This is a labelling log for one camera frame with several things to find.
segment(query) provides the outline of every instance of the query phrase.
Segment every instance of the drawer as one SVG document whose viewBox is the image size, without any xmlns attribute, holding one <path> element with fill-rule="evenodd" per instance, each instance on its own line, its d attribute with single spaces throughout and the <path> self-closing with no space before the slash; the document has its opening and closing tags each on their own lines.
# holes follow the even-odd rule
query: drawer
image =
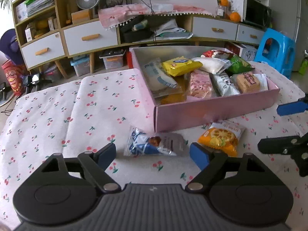
<svg viewBox="0 0 308 231">
<path fill-rule="evenodd" d="M 30 69 L 42 62 L 64 55 L 60 33 L 54 33 L 39 39 L 21 49 L 27 65 Z"/>
<path fill-rule="evenodd" d="M 118 44 L 116 28 L 104 29 L 100 21 L 64 30 L 69 55 Z"/>
<path fill-rule="evenodd" d="M 235 40 L 238 25 L 210 18 L 194 17 L 193 36 Z"/>
<path fill-rule="evenodd" d="M 255 28 L 247 27 L 244 25 L 238 26 L 237 41 L 243 41 L 253 44 L 260 44 L 264 31 Z"/>
</svg>

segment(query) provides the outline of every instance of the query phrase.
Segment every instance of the pink box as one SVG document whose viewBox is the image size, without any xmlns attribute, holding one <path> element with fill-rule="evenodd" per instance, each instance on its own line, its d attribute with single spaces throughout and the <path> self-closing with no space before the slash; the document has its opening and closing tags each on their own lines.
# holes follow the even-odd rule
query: pink box
<svg viewBox="0 0 308 231">
<path fill-rule="evenodd" d="M 137 81 L 141 96 L 146 103 L 149 115 L 154 119 L 153 128 L 156 132 L 175 131 L 230 119 L 269 108 L 275 103 L 280 89 L 270 79 L 267 79 L 268 91 L 156 105 L 139 63 L 145 64 L 157 57 L 161 61 L 179 56 L 193 58 L 211 49 L 224 50 L 203 46 L 155 46 L 132 50 L 133 66 L 138 69 L 136 73 L 139 76 Z"/>
</svg>

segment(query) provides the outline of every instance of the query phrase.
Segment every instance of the blue plastic stool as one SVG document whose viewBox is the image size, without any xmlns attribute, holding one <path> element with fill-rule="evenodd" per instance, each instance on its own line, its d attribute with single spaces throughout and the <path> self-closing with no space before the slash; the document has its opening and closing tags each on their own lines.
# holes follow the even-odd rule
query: blue plastic stool
<svg viewBox="0 0 308 231">
<path fill-rule="evenodd" d="M 272 38 L 272 43 L 267 53 L 264 53 L 265 43 Z M 254 61 L 267 62 L 279 73 L 290 78 L 295 57 L 295 42 L 289 37 L 268 28 L 263 35 Z"/>
</svg>

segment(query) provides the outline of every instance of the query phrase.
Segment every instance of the orange fruit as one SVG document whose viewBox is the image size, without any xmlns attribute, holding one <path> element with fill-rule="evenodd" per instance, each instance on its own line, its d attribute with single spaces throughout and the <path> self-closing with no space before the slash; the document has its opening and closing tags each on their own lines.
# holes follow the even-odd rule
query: orange fruit
<svg viewBox="0 0 308 231">
<path fill-rule="evenodd" d="M 218 5 L 221 6 L 229 6 L 229 1 L 228 0 L 217 0 Z"/>
<path fill-rule="evenodd" d="M 241 16 L 238 12 L 232 12 L 229 17 L 231 21 L 234 21 L 234 22 L 241 21 Z"/>
</svg>

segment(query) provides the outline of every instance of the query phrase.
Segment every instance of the microwave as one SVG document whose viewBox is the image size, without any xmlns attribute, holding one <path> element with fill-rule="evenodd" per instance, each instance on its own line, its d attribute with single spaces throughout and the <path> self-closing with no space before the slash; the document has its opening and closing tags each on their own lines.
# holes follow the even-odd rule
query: microwave
<svg viewBox="0 0 308 231">
<path fill-rule="evenodd" d="M 270 26 L 272 10 L 257 0 L 229 0 L 231 11 L 241 16 L 241 21 L 254 26 L 268 28 Z"/>
</svg>

